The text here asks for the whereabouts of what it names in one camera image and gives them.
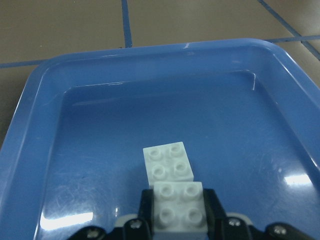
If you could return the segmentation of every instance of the blue tray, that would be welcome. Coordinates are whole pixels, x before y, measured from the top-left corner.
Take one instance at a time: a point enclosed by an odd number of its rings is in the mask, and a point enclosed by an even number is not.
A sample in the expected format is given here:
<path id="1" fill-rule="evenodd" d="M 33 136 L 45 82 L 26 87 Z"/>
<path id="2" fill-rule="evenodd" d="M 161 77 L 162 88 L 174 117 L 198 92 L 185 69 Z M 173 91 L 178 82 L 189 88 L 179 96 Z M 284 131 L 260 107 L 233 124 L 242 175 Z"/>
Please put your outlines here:
<path id="1" fill-rule="evenodd" d="M 110 231 L 148 188 L 142 149 L 183 141 L 194 180 L 256 227 L 320 239 L 320 90 L 256 39 L 63 55 L 29 77 L 0 153 L 0 236 Z"/>

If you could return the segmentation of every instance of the metal screw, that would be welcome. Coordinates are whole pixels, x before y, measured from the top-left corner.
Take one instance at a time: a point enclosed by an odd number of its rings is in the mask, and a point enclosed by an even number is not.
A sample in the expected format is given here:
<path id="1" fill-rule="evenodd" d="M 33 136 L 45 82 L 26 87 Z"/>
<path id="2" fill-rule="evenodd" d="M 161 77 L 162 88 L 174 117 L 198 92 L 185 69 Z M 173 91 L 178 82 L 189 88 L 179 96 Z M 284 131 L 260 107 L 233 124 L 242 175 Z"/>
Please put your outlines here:
<path id="1" fill-rule="evenodd" d="M 142 225 L 142 221 L 140 221 L 139 219 L 134 219 L 130 221 L 130 227 L 132 229 L 139 229 Z"/>
<path id="2" fill-rule="evenodd" d="M 274 226 L 274 228 L 273 228 L 273 232 L 274 232 L 275 234 L 286 235 L 287 230 L 286 230 L 283 226 L 276 225 L 276 226 Z"/>
<path id="3" fill-rule="evenodd" d="M 241 225 L 241 222 L 237 218 L 229 218 L 229 225 L 231 225 L 233 227 L 234 226 L 239 227 Z"/>
<path id="4" fill-rule="evenodd" d="M 99 236 L 99 230 L 98 229 L 89 229 L 87 232 L 86 232 L 86 237 L 88 239 L 95 239 Z"/>

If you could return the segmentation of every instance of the white block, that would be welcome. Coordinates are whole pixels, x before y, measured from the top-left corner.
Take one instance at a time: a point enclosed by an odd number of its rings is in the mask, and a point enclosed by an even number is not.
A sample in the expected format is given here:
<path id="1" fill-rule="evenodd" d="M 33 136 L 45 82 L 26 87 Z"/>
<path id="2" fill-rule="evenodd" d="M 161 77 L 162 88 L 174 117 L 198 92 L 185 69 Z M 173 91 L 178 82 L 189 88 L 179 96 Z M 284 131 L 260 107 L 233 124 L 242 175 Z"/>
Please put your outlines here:
<path id="1" fill-rule="evenodd" d="M 194 180 L 184 143 L 175 142 L 143 149 L 149 187 L 154 182 L 187 182 Z"/>
<path id="2" fill-rule="evenodd" d="M 204 240 L 208 225 L 201 182 L 154 183 L 154 240 Z"/>

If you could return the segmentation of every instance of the beige tile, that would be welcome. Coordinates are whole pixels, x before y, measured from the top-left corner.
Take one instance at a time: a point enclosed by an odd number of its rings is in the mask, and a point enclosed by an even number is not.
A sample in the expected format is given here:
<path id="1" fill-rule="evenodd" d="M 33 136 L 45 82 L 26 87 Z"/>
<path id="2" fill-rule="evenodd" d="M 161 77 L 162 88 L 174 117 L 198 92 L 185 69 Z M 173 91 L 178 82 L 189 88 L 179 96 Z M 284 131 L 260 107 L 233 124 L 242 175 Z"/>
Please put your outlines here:
<path id="1" fill-rule="evenodd" d="M 320 61 L 298 41 L 277 43 L 320 88 Z"/>
<path id="2" fill-rule="evenodd" d="M 0 68 L 0 147 L 26 80 L 36 66 Z"/>
<path id="3" fill-rule="evenodd" d="M 309 43 L 320 53 L 320 39 L 309 41 Z"/>
<path id="4" fill-rule="evenodd" d="M 256 0 L 128 0 L 133 46 L 292 35 Z"/>
<path id="5" fill-rule="evenodd" d="M 320 35 L 319 0 L 265 0 L 302 36 Z"/>
<path id="6" fill-rule="evenodd" d="M 0 63 L 124 46 L 120 0 L 0 1 Z"/>

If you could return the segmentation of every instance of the blue grout line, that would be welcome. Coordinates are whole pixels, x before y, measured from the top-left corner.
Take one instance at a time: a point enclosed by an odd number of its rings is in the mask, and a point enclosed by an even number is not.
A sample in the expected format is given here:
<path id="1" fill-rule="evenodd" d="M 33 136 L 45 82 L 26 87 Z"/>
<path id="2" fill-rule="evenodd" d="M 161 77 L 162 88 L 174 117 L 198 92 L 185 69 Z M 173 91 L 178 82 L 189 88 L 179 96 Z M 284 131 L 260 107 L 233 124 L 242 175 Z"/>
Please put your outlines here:
<path id="1" fill-rule="evenodd" d="M 42 62 L 44 62 L 46 60 L 47 59 L 0 63 L 0 69 L 39 65 L 39 64 L 41 64 Z"/>
<path id="2" fill-rule="evenodd" d="M 126 48 L 132 47 L 130 20 L 129 20 L 129 10 L 127 0 L 121 0 L 122 5 L 122 23 L 123 23 L 123 33 L 124 33 L 124 44 Z"/>
<path id="3" fill-rule="evenodd" d="M 320 35 L 293 36 L 293 37 L 281 37 L 281 38 L 265 39 L 265 41 L 270 42 L 270 43 L 301 42 L 301 41 L 310 41 L 310 40 L 320 40 Z"/>
<path id="4" fill-rule="evenodd" d="M 289 23 L 287 23 L 275 10 L 273 10 L 264 0 L 257 0 L 264 8 L 269 11 L 290 33 L 295 37 L 302 37 Z M 318 60 L 320 60 L 320 53 L 307 41 L 301 43 L 312 53 Z"/>

